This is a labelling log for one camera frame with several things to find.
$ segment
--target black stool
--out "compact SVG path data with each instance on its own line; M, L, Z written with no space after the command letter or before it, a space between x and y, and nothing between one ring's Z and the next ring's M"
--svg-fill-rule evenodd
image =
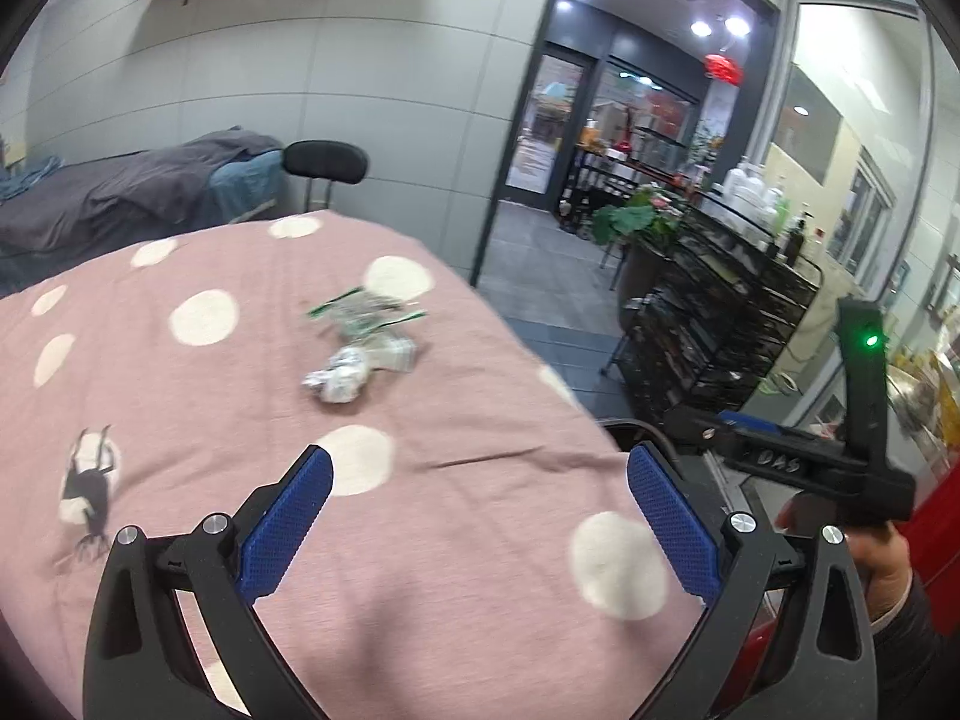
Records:
M309 178L304 196L304 213L310 210L310 190L314 178L325 178L323 208L330 207L333 182L359 184L370 167L370 158L362 148L340 141L297 141L283 150L283 170L290 175Z

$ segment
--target human hand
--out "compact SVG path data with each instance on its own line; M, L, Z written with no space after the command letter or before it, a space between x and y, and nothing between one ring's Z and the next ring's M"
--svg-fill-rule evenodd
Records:
M790 532L795 523L796 510L790 500L776 517L776 526ZM910 545L892 522L871 528L844 527L843 532L853 562L870 573L867 613L875 622L899 603L910 586Z

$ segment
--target pink polka dot fabric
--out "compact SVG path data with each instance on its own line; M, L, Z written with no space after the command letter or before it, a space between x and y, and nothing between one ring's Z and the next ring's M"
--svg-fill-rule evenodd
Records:
M80 717L116 532L235 511L330 436L339 493L256 611L333 720L629 717L700 605L632 502L626 456L418 242L307 218L200 231L136 264L131 247L0 301L0 611L21 647ZM304 314L384 256L432 277L409 326L416 367L320 403L301 378L338 340ZM68 483L71 464L107 480L107 509Z

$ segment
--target blue gripper pad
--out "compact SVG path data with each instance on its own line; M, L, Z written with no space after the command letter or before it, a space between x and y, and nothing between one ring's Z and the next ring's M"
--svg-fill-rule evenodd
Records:
M748 413L720 412L717 416L725 422L732 422L734 425L740 425L750 430L757 430L761 433L779 433L779 425L768 422L766 419L750 416Z
M627 484L683 589L711 605L720 594L716 543L642 445L635 446L627 459Z
M332 489L333 461L317 449L243 542L236 587L248 604L277 589Z

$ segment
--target white polka dot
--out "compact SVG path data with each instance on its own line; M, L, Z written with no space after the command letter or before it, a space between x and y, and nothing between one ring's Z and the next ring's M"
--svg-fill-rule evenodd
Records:
M620 620L643 620L666 603L668 574L654 533L617 512L584 519L570 541L570 570L587 603Z
M433 289L433 276L423 265L406 257L377 257L363 285L372 293L394 300L413 300Z
M147 265L156 265L163 262L178 246L176 238L164 238L160 241L150 241L133 252L130 264L134 268L145 268Z
M37 358L37 367L34 368L34 386L43 386L50 381L50 377L64 364L75 340L74 336L64 333L48 341L47 346L40 352L40 357Z
M240 698L237 689L234 688L233 680L227 674L227 667L224 666L222 661L216 661L214 664L205 666L203 673L205 673L206 680L210 683L210 689L213 691L213 695L217 697L217 701L226 704L231 709L236 709L237 712L250 714L247 712L247 707L244 705L243 699Z
M120 484L120 466L123 458L120 456L120 449L114 440L107 436L103 440L103 446L100 442L100 433L84 433L78 442L70 447L70 458L76 459L77 472L89 471L90 469L101 469L107 477L107 489L109 494L113 495L114 490ZM68 525L86 525L86 516L94 514L93 505L83 497L75 493L83 493L84 490L69 490L66 488L67 475L64 474L64 480L61 481L61 502L59 503L59 518L61 522Z
M209 346L227 338L237 327L240 309L233 295L206 290L184 300L170 314L170 332L186 346Z
M59 287L54 287L49 290L49 292L43 293L43 295L37 298L37 302L34 303L34 306L30 309L30 313L35 317L42 317L59 303L59 300L64 296L65 292L66 284L61 284Z
M323 223L316 217L279 218L269 227L274 238L302 238L317 232Z
M357 495L379 487L394 467L394 442L364 425L347 425L317 442L333 460L331 495Z
M550 389L553 389L553 391L563 398L563 400L573 406L578 405L577 396L573 394L573 390L566 385L566 382L560 378L558 372L553 370L550 365L544 365L544 367L541 367L536 376L539 378L539 380L544 382L546 386L549 386Z

